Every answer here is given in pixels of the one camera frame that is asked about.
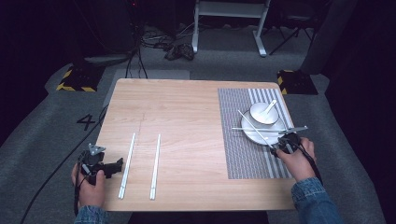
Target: human hand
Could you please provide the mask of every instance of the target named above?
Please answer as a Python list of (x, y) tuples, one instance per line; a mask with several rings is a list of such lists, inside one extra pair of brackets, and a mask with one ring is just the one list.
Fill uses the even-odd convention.
[[(73, 167), (72, 171), (72, 181), (73, 185), (76, 185), (76, 171), (77, 164)], [(96, 174), (96, 185), (91, 185), (88, 180), (82, 180), (84, 175), (82, 173), (78, 174), (78, 182), (80, 184), (79, 197), (78, 197), (78, 208), (85, 205), (93, 205), (98, 207), (103, 207), (105, 203), (105, 173), (100, 170)]]
[[(309, 139), (302, 137), (301, 144), (305, 148), (306, 152), (316, 162), (317, 158), (315, 157), (314, 143), (309, 141)], [(288, 154), (278, 149), (276, 154), (286, 164), (286, 167), (288, 167), (288, 170), (297, 182), (309, 177), (315, 177), (315, 172), (312, 169), (311, 164), (309, 164), (309, 161), (303, 155), (301, 150), (296, 150), (292, 154)]]

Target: number 4 marking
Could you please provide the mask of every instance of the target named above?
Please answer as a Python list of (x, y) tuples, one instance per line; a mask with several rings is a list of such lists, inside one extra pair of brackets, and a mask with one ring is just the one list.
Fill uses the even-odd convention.
[(77, 121), (77, 123), (85, 123), (84, 131), (87, 131), (87, 130), (88, 130), (88, 127), (90, 126), (90, 124), (95, 123), (95, 121), (91, 121), (91, 119), (92, 119), (92, 115), (91, 115), (91, 114), (88, 114), (88, 115), (85, 116), (84, 118), (79, 119), (79, 120)]

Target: striped placemat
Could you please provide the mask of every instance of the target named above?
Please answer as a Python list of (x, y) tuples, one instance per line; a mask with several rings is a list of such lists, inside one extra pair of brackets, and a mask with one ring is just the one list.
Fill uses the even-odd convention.
[(278, 89), (219, 89), (221, 125), (229, 179), (292, 178), (285, 164), (274, 157), (269, 147), (250, 141), (243, 132), (233, 131), (241, 127), (241, 115), (255, 103), (270, 104), (274, 99), (279, 117), (292, 127)]

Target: table top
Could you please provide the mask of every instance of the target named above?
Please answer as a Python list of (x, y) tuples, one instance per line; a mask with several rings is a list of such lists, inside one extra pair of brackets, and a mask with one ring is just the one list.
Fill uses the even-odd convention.
[[(268, 82), (131, 78), (117, 82), (96, 142), (106, 147), (104, 163), (124, 159), (122, 172), (106, 181), (106, 210), (294, 208), (292, 178), (228, 178), (219, 88), (279, 89)], [(128, 182), (121, 200), (120, 183), (134, 133)], [(152, 201), (149, 195), (159, 134), (156, 198)]]

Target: black floor mat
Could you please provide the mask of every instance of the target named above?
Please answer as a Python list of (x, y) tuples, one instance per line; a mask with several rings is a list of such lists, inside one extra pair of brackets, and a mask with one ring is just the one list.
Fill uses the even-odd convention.
[(280, 70), (276, 75), (282, 94), (318, 95), (311, 76), (299, 70)]

